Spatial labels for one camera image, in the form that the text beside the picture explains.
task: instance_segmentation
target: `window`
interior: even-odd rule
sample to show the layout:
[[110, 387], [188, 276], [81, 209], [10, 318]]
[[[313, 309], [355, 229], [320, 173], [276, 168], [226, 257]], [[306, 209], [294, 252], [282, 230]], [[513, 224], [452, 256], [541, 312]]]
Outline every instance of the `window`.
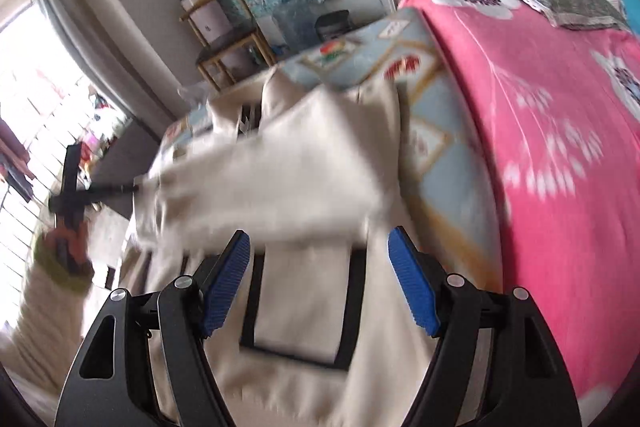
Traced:
[[0, 325], [15, 326], [25, 260], [46, 200], [60, 183], [66, 145], [91, 122], [90, 81], [40, 9], [28, 7], [0, 31], [0, 117], [31, 154], [34, 198], [0, 184]]

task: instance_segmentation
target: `blue object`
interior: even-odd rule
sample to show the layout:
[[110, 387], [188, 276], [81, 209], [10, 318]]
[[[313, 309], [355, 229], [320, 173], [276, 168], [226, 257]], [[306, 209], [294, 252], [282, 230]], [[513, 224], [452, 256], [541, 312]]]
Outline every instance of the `blue object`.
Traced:
[[626, 20], [631, 29], [640, 35], [640, 0], [622, 0], [625, 4]]
[[225, 323], [226, 314], [228, 314], [231, 303], [238, 293], [238, 287], [249, 264], [250, 255], [249, 236], [242, 232], [232, 245], [232, 251], [226, 259], [221, 259], [225, 264], [204, 296], [202, 333], [206, 338], [209, 338], [215, 330], [221, 328]]
[[315, 0], [282, 0], [273, 11], [273, 18], [291, 51], [300, 53], [320, 44], [312, 7]]
[[422, 269], [415, 260], [415, 247], [407, 244], [404, 234], [398, 228], [389, 233], [389, 260], [398, 282], [402, 286], [404, 297], [414, 315], [415, 323], [434, 336], [440, 329], [440, 320], [436, 313], [436, 296]]

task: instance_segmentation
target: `gray curtain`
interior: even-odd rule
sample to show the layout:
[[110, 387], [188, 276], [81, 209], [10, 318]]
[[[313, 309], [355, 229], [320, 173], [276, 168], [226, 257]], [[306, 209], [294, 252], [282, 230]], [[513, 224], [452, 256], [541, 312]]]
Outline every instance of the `gray curtain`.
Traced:
[[156, 136], [162, 136], [177, 120], [118, 49], [86, 0], [34, 2], [78, 67], [108, 100], [138, 118]]

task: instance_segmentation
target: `beige fabric bag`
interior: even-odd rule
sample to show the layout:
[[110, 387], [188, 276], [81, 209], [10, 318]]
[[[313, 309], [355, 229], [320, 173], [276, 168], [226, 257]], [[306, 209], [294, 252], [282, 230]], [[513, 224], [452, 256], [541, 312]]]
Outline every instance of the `beige fabric bag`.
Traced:
[[[262, 122], [238, 138], [243, 103], [262, 100]], [[398, 186], [395, 86], [368, 82], [308, 94], [279, 71], [210, 103], [214, 129], [169, 150], [143, 182], [134, 208], [151, 248], [147, 292], [192, 273], [236, 229], [264, 250], [255, 344], [330, 365], [340, 344], [352, 246], [366, 246], [357, 344], [348, 371], [239, 346], [255, 255], [207, 358], [239, 426], [400, 426], [435, 341], [417, 327], [388, 261], [387, 237], [411, 223]], [[167, 158], [178, 157], [169, 161]], [[175, 417], [152, 339], [154, 378]]]

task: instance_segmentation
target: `metal screw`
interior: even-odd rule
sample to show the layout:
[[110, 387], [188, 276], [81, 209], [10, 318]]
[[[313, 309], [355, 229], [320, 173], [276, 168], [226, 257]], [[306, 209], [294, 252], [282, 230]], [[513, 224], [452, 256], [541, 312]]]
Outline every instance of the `metal screw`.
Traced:
[[513, 296], [521, 301], [526, 301], [529, 298], [529, 292], [524, 288], [518, 287], [513, 289]]
[[191, 286], [192, 282], [193, 279], [191, 277], [189, 277], [188, 275], [182, 275], [175, 280], [174, 286], [180, 290], [184, 290], [185, 288]]
[[111, 292], [110, 298], [112, 301], [122, 301], [126, 296], [127, 291], [122, 288], [118, 288]]
[[465, 285], [465, 278], [457, 273], [452, 273], [447, 277], [447, 283], [454, 288], [460, 288]]

